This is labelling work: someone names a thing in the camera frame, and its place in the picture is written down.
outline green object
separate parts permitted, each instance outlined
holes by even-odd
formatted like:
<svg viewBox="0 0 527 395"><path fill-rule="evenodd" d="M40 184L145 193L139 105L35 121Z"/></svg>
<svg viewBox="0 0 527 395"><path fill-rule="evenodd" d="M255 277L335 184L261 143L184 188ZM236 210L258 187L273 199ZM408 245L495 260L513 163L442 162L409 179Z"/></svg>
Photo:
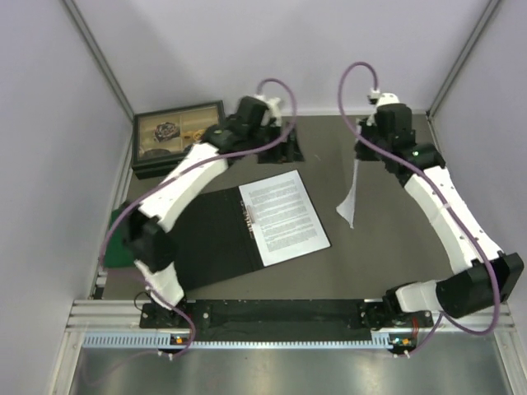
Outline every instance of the green object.
<svg viewBox="0 0 527 395"><path fill-rule="evenodd" d="M121 209L113 210L110 216L110 226L115 222ZM105 255L105 267L110 269L120 267L133 267L133 255L123 245L123 234L120 228L117 228L110 239Z"/></svg>

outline gray table surface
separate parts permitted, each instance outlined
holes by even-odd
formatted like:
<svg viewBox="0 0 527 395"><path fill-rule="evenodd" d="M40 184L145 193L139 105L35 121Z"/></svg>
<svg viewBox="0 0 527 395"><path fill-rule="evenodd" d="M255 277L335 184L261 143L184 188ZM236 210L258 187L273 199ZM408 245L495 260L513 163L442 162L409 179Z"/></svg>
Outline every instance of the gray table surface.
<svg viewBox="0 0 527 395"><path fill-rule="evenodd" d="M431 141L424 116L414 117L420 142ZM230 188L298 169L331 247L188 293L194 299L376 298L393 286L451 275L445 250L419 206L381 163L361 163L355 229L335 211L352 183L353 135L337 116L300 117L298 135L306 161L257 165L244 158L204 192ZM134 199L161 179L132 179ZM142 285L109 270L104 298L130 300Z"/></svg>

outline document page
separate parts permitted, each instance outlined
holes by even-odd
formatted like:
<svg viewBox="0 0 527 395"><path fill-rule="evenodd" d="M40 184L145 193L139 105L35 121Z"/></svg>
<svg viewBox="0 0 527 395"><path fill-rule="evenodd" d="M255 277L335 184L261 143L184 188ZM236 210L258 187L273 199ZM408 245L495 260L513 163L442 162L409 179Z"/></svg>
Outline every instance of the document page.
<svg viewBox="0 0 527 395"><path fill-rule="evenodd" d="M298 170L241 185L240 193L265 267L330 246Z"/></svg>

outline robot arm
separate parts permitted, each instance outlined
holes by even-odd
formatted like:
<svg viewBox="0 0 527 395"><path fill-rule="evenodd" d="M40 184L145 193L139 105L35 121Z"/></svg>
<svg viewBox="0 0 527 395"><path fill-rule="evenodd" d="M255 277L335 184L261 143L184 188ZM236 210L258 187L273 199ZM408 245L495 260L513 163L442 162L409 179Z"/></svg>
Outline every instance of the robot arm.
<svg viewBox="0 0 527 395"><path fill-rule="evenodd" d="M279 101L277 98L266 100L261 95L243 97L236 113L208 128L202 142L191 146L188 155L166 180L179 178L143 200L124 220L124 245L132 251L135 265L156 291L152 298L165 309L171 309L184 297L174 267L177 245L168 235L170 230L202 189L234 163L233 159L221 158L221 155L257 148L279 137L282 126ZM289 155L292 152L300 152L294 130L285 142L263 152L259 160L293 161ZM213 157L217 160L180 176L183 170Z"/></svg>
<svg viewBox="0 0 527 395"><path fill-rule="evenodd" d="M445 205L429 184L419 175L399 163L358 142L357 159L382 160L385 168L426 214L448 254L454 275L442 281L416 282L388 290L383 297L386 317L421 310L444 311L460 318L493 305L492 288L486 268L469 242L466 234L452 219L450 207L476 237L497 275L501 302L514 288L524 264L517 253L504 254L474 219L457 193L441 154L431 143L417 144L412 130L412 112L393 94L380 95L375 112L361 121L361 134L368 141L423 170L446 197Z"/></svg>

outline white tissue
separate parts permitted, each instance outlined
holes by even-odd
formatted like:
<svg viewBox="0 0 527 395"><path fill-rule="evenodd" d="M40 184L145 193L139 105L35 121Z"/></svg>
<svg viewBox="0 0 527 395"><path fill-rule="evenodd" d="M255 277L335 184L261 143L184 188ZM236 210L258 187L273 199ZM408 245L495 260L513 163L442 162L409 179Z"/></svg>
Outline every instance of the white tissue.
<svg viewBox="0 0 527 395"><path fill-rule="evenodd" d="M353 229L353 218L355 217L355 202L357 195L357 175L359 171L359 160L355 159L353 161L353 181L352 187L347 193L346 198L342 203L337 206L337 213L344 218L349 227Z"/></svg>

